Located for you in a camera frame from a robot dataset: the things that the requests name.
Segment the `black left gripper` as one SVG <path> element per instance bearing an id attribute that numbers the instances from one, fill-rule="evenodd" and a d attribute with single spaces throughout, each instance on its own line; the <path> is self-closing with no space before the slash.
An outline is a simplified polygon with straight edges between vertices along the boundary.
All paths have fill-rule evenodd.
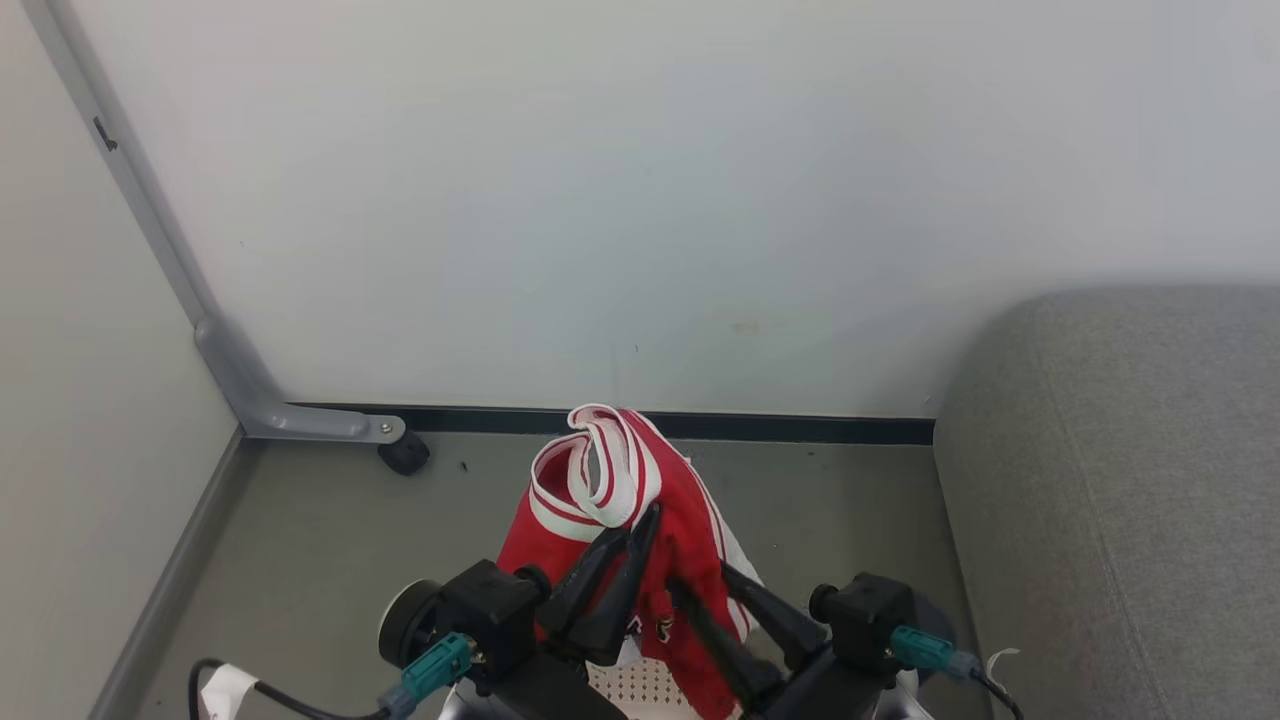
<path id="1" fill-rule="evenodd" d="M 540 569 L 500 570 L 480 560 L 445 583 L 420 579 L 387 606 L 378 652 L 415 694 L 550 696 L 553 635 L 573 638 L 582 660 L 617 662 L 660 529 L 653 503 L 628 529 L 602 532 L 550 593 Z"/>

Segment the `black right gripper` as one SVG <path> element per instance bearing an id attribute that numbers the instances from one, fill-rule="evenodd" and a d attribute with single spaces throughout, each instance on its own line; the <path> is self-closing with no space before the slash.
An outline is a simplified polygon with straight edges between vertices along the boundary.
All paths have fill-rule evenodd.
<path id="1" fill-rule="evenodd" d="M 721 564 L 721 575 L 730 598 L 739 601 L 782 651 L 790 671 L 804 669 L 829 644 L 845 667 L 876 680 L 895 679 L 910 667 L 891 647 L 899 626 L 959 646 L 955 625 L 943 610 L 910 585 L 887 577 L 864 571 L 841 588 L 818 585 L 808 601 L 813 620 L 727 562 Z M 764 708 L 783 683 L 777 666 L 749 652 L 722 628 L 685 580 L 673 577 L 667 580 L 667 589 L 740 706 Z M 828 626 L 829 643 L 819 623 Z"/>

